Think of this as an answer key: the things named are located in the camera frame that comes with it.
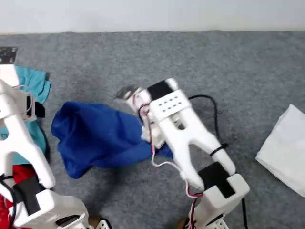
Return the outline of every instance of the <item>red cloth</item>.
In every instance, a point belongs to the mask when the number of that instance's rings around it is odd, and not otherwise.
[[[20,183],[28,178],[34,177],[36,175],[34,168],[31,165],[15,165],[13,166],[13,176],[15,183]],[[13,204],[9,201],[3,203],[3,196],[0,195],[0,228],[7,229],[10,222],[8,221],[8,208],[12,207]]]

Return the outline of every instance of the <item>teal cloth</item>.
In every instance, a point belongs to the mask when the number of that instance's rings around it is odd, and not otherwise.
[[[39,103],[44,103],[48,98],[51,82],[46,80],[46,72],[38,71],[31,68],[25,68],[15,66],[17,75],[19,77],[20,85],[26,85],[27,87],[21,87],[22,90],[28,91],[35,97]],[[46,152],[46,140],[42,133],[42,130],[38,126],[38,120],[33,122],[26,122],[26,127],[32,136],[35,144],[45,154]],[[6,127],[0,128],[0,136],[2,139],[8,137],[8,130]],[[20,154],[14,154],[13,165],[30,164]]]

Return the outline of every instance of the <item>white cable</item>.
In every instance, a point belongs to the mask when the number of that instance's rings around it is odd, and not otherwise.
[[[31,94],[30,86],[22,84],[22,85],[15,86],[13,88],[15,89],[15,88],[21,88],[21,87],[26,87],[28,90],[26,93],[27,93],[27,95],[30,96],[30,106],[25,112],[21,113],[21,114],[24,114],[24,113],[27,113],[32,108],[34,99],[33,99],[33,95]]]
[[[148,122],[148,128],[149,128],[149,133],[150,133],[150,139],[151,139],[151,141],[152,141],[151,123],[150,123],[150,120],[148,119],[148,115],[146,115],[146,117],[147,117],[147,122]],[[162,162],[161,164],[155,163],[154,157],[155,157],[155,155],[156,155],[156,152],[155,152],[155,147],[154,147],[154,145],[153,145],[152,142],[151,142],[151,149],[152,149],[152,159],[151,159],[151,162],[152,162],[152,165],[153,165],[153,166],[155,166],[155,167],[161,167],[161,166],[163,166],[163,165],[165,165],[165,164],[168,164],[168,165],[173,166],[174,168],[176,168],[176,169],[179,171],[179,173],[182,172],[182,169],[181,169],[179,166],[177,166],[175,163],[171,162],[171,161],[164,161],[164,162]],[[189,182],[187,181],[187,179],[185,179],[184,181],[185,181],[185,193],[186,193],[186,195],[187,195],[189,198],[198,198],[198,197],[196,197],[196,196],[191,196],[191,195],[189,194],[189,190],[188,190],[188,189],[189,189]]]

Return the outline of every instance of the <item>white plastic part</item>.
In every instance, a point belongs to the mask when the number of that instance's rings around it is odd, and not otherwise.
[[[54,175],[41,149],[33,142],[14,100],[6,94],[0,94],[0,107],[0,118],[9,132],[8,138],[0,141],[0,174],[12,175],[12,154],[18,152],[31,162],[45,188],[54,187]],[[5,180],[5,182],[10,187],[15,184],[12,179]],[[0,193],[9,201],[12,201],[11,194],[2,185],[0,185]]]
[[[163,119],[191,106],[192,104],[182,90],[176,90],[160,99],[152,101],[149,109],[155,122],[159,123]]]
[[[102,219],[97,225],[96,229],[111,229],[111,227],[108,225],[107,221]]]
[[[167,104],[170,106],[163,109],[162,107]],[[182,90],[176,90],[152,101],[150,112],[166,143],[172,150],[175,162],[182,169],[183,177],[195,188],[204,190],[203,181],[191,162],[189,144],[197,145],[207,154],[211,154],[221,146],[217,138],[205,128]],[[173,114],[179,117],[184,129],[177,128],[171,117]],[[212,159],[218,161],[230,175],[235,173],[234,163],[225,150],[221,149],[216,152]]]
[[[204,229],[217,216],[230,213],[250,191],[248,184],[240,174],[230,176],[227,181],[235,191],[235,194],[225,198],[217,186],[204,191],[199,205],[194,209],[196,228]]]
[[[28,215],[23,202],[17,205],[17,215],[14,225],[33,229],[54,229],[55,222],[67,216],[80,216],[77,220],[62,229],[93,229],[88,224],[88,212],[83,202],[75,197],[60,196],[51,190],[44,190],[36,195],[40,210]]]
[[[173,91],[179,89],[177,81],[175,81],[173,78],[168,78],[167,80],[165,80],[165,82],[170,86]]]
[[[19,85],[18,75],[13,64],[0,65],[0,80],[3,80],[11,87]]]
[[[143,120],[142,139],[150,140],[148,125],[151,125],[152,143],[156,148],[160,148],[166,142],[173,152],[176,164],[182,169],[181,178],[187,179],[193,187],[204,190],[203,181],[192,165],[189,145],[197,145],[207,154],[211,154],[221,144],[205,128],[188,98],[179,90],[178,83],[173,78],[165,81],[173,89],[172,93],[151,101],[149,92],[146,89],[139,89],[129,98],[127,104],[136,113],[143,104],[147,104],[147,107],[141,109],[140,114]],[[144,115],[143,112],[148,110],[148,115]],[[183,130],[178,128],[179,124],[183,124]],[[219,162],[229,175],[235,173],[234,163],[225,150],[217,151],[212,159]]]
[[[225,221],[221,219],[204,227],[204,229],[229,229],[229,227],[226,225]]]

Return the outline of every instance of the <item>fabric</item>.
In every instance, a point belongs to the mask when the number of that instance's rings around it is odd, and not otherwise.
[[[44,103],[48,98],[51,83],[46,80],[46,72],[38,71],[31,68],[25,68],[15,66],[16,72],[19,78],[20,85],[26,85],[27,87],[21,87],[22,90],[28,91],[35,97],[39,103]],[[25,124],[32,136],[35,144],[39,146],[43,153],[46,151],[46,141],[44,135],[38,125],[38,120],[33,122],[27,122]],[[9,135],[7,128],[0,128],[0,136],[2,139],[6,139]],[[20,154],[14,154],[13,165],[28,164],[29,162],[24,159]]]
[[[90,166],[128,166],[152,154],[149,143],[141,139],[137,117],[103,104],[66,102],[51,131],[60,140],[58,151],[72,178],[80,178]],[[159,154],[172,157],[167,145]]]
[[[15,165],[13,166],[13,176],[16,184],[34,177],[36,175],[34,168],[31,165]],[[9,226],[8,214],[9,208],[13,206],[8,200],[3,202],[3,196],[0,195],[0,228],[6,229]]]
[[[256,160],[305,197],[305,114],[289,105],[264,142]]]

